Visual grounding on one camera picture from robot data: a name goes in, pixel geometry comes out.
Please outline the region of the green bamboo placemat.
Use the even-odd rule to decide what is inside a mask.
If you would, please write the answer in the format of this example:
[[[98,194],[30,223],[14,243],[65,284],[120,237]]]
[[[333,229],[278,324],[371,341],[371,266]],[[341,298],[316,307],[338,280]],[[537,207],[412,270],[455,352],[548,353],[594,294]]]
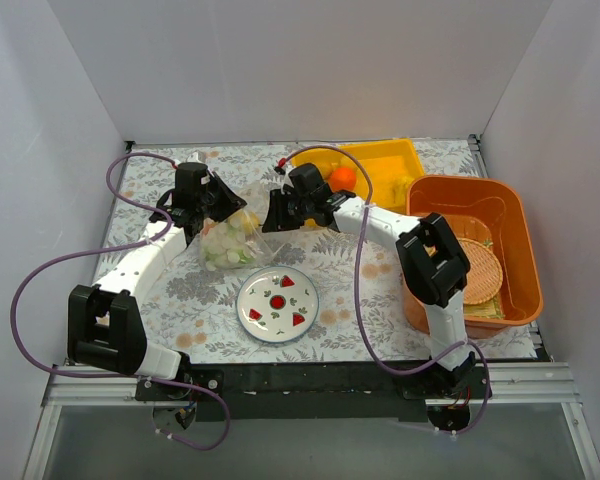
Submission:
[[[500,291],[490,301],[480,305],[465,305],[467,308],[466,313],[470,316],[483,317],[483,318],[502,318],[502,307],[500,305]]]

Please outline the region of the aluminium frame rail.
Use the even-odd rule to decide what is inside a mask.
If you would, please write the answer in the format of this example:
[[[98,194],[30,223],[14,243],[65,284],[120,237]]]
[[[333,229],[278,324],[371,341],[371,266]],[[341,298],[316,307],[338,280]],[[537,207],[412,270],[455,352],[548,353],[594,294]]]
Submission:
[[[421,219],[301,195],[280,210],[281,277],[208,270],[212,204],[189,165],[135,153],[166,179],[177,222],[66,291],[70,365],[45,474],[58,479],[600,479],[568,367],[494,361],[458,333],[413,332],[404,253]]]

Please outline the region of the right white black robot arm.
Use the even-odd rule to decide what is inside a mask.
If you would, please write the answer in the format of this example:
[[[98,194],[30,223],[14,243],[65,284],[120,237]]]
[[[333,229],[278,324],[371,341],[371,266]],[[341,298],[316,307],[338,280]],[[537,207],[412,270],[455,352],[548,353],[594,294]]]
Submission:
[[[425,308],[430,360],[399,370],[373,354],[378,367],[394,377],[426,378],[444,397],[466,389],[476,363],[463,312],[470,261],[446,219],[439,214],[400,215],[348,190],[333,191],[317,167],[307,163],[291,170],[283,186],[270,192],[262,230],[298,230],[307,220],[340,233],[356,233],[360,243],[395,249],[409,292]]]

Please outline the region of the fake yellow mango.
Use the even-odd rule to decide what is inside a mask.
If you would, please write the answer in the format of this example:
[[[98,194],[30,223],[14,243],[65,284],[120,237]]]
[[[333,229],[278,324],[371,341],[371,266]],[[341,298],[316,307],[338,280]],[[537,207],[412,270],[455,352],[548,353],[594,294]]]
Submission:
[[[330,162],[315,160],[314,164],[315,164],[316,168],[319,170],[320,175],[323,179],[327,179],[331,175],[331,173],[333,171],[333,167]]]

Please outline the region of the fake orange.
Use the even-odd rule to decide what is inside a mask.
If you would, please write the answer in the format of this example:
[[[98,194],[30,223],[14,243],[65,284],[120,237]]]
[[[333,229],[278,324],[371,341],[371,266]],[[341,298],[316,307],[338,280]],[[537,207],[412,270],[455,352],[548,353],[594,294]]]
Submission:
[[[353,192],[357,183],[356,171],[349,167],[338,167],[329,175],[327,183],[334,192],[340,190]]]

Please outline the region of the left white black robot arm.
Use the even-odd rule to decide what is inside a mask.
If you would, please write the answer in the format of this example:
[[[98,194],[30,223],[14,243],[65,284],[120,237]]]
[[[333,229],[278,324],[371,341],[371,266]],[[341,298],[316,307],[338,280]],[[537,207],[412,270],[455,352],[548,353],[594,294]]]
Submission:
[[[246,205],[206,165],[178,165],[174,187],[156,202],[141,246],[93,286],[77,286],[69,295],[69,359],[123,375],[158,378],[158,387],[168,398],[185,398],[193,377],[182,368],[184,355],[147,339],[140,307],[207,220],[222,222]]]

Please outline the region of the floral pattern table mat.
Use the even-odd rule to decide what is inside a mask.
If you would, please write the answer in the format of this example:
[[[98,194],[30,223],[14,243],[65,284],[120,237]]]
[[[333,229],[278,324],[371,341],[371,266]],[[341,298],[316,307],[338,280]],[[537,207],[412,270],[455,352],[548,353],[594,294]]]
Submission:
[[[287,145],[145,149],[128,161],[108,242],[146,234],[140,205],[173,186],[170,159],[199,161],[248,207],[207,224],[175,257],[136,287],[148,339],[196,363],[420,360],[428,338],[403,310],[406,293],[393,249],[358,246],[355,234],[308,228],[263,235],[274,164]]]

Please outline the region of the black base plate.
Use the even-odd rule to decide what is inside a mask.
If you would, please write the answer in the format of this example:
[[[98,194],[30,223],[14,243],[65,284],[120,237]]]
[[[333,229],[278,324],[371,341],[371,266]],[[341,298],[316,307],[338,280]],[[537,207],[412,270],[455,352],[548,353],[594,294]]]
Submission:
[[[234,420],[393,418],[425,422],[427,401],[467,407],[488,396],[486,374],[476,365],[463,389],[444,394],[418,375],[394,377],[372,361],[197,364],[184,373],[190,392],[140,380],[135,398],[166,406],[193,403],[200,422]]]

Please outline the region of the orange plastic tub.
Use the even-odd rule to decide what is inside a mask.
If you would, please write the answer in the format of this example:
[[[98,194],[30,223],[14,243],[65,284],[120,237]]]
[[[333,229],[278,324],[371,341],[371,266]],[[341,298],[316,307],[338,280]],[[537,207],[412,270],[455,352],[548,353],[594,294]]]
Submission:
[[[409,187],[406,212],[414,216],[441,214],[458,238],[481,242],[499,260],[504,274],[500,290],[503,317],[470,316],[465,307],[470,338],[490,338],[536,320],[543,309],[543,296],[523,205],[513,189],[491,179],[425,176]]]

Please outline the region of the round woven bamboo basket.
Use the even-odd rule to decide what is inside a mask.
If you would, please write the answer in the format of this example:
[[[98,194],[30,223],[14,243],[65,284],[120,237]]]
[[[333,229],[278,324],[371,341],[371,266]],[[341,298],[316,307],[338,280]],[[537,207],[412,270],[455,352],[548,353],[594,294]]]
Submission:
[[[476,240],[460,238],[459,244],[470,262],[464,304],[490,301],[499,293],[504,280],[499,260],[491,249]]]

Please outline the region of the yellow plastic tray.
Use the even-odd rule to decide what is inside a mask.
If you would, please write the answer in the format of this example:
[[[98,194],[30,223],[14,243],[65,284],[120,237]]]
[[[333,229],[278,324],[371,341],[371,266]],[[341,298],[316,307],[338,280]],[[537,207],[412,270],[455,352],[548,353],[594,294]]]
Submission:
[[[340,150],[355,157],[369,175],[373,195],[372,202],[379,207],[396,213],[406,212],[406,194],[409,186],[425,175],[416,149],[409,139],[342,144]],[[368,184],[356,164],[346,155],[330,149],[311,149],[296,155],[291,163],[294,167],[314,161],[328,161],[333,170],[349,167],[356,171],[357,183],[353,191],[361,198],[368,195]]]

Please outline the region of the clear zip top bag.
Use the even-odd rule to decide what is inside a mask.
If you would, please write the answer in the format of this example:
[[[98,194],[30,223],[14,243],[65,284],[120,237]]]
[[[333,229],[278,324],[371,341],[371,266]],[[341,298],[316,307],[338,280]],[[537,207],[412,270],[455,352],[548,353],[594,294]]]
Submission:
[[[207,219],[199,235],[199,262],[207,271],[266,266],[291,240],[291,231],[264,233],[270,191],[245,185],[238,195],[247,205],[222,222]]]

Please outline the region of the watermelon pattern ceramic plate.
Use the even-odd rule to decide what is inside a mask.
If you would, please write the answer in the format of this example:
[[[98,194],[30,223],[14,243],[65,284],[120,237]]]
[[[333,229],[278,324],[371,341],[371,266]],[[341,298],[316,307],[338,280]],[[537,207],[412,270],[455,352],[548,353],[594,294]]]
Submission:
[[[286,266],[260,269],[250,275],[236,297],[236,315],[245,331],[271,344],[294,341],[313,325],[319,295],[311,279]]]

